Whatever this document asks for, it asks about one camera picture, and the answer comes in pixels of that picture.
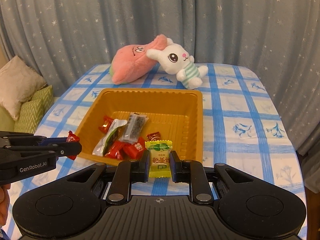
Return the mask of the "person's left hand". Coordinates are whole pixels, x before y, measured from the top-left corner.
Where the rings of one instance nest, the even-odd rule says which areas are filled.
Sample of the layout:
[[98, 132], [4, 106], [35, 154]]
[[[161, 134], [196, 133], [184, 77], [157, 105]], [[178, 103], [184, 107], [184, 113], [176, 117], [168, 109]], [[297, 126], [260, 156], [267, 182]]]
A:
[[7, 222], [10, 197], [8, 191], [11, 184], [6, 184], [0, 187], [0, 225], [4, 226]]

